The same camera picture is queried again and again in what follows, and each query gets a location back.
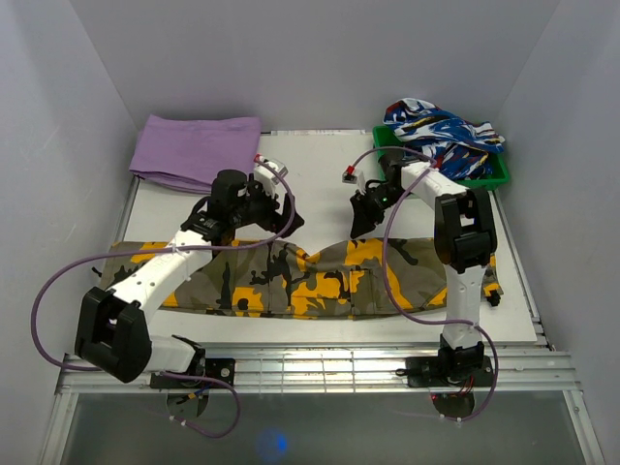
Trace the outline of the camouflage cargo trousers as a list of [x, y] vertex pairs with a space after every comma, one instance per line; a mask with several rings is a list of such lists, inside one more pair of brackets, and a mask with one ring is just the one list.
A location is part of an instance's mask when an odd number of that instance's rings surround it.
[[310, 255], [274, 241], [219, 253], [164, 301], [167, 310], [232, 317], [361, 320], [446, 305], [445, 270], [430, 238], [335, 243]]

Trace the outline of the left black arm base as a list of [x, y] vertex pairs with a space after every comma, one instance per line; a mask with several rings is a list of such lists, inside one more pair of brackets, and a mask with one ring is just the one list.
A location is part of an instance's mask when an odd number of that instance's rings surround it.
[[[234, 383], [235, 363], [236, 360], [234, 358], [228, 357], [203, 358], [198, 362], [193, 362], [183, 375], [213, 378], [232, 386]], [[162, 376], [161, 374], [152, 374], [149, 386], [158, 389], [186, 388], [197, 390], [206, 387], [207, 383], [204, 381], [177, 380]]]

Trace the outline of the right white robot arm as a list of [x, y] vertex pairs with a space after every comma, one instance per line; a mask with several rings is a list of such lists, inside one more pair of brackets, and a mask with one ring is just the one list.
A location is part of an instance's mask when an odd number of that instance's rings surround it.
[[435, 356], [411, 356], [397, 370], [411, 388], [475, 385], [490, 387], [496, 381], [498, 357], [490, 336], [480, 326], [483, 278], [497, 249], [490, 197], [483, 188], [468, 189], [441, 174], [435, 160], [401, 146], [378, 148], [381, 181], [365, 181], [351, 164], [343, 173], [355, 183], [350, 202], [354, 219], [351, 237], [391, 226], [401, 203], [415, 194], [434, 212], [433, 243], [446, 281], [446, 317]]

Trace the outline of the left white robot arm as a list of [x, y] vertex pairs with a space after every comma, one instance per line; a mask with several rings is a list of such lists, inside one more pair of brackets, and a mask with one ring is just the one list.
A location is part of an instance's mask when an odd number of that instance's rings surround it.
[[265, 158], [257, 160], [250, 174], [219, 171], [209, 195], [195, 203], [165, 248], [125, 279], [86, 293], [76, 355], [123, 383], [146, 372], [170, 372], [185, 387], [198, 385], [205, 375], [204, 348], [182, 336], [152, 335], [150, 322], [193, 273], [232, 249], [236, 230], [258, 225], [285, 237], [303, 225], [293, 194], [284, 199], [277, 195], [287, 185], [287, 173], [284, 165]]

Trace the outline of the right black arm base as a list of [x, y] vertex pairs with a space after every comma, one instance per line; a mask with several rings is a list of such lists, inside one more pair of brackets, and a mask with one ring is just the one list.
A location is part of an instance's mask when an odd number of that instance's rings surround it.
[[495, 376], [488, 356], [483, 358], [481, 368], [451, 372], [435, 356], [411, 356], [395, 374], [405, 378], [409, 388], [488, 388]]

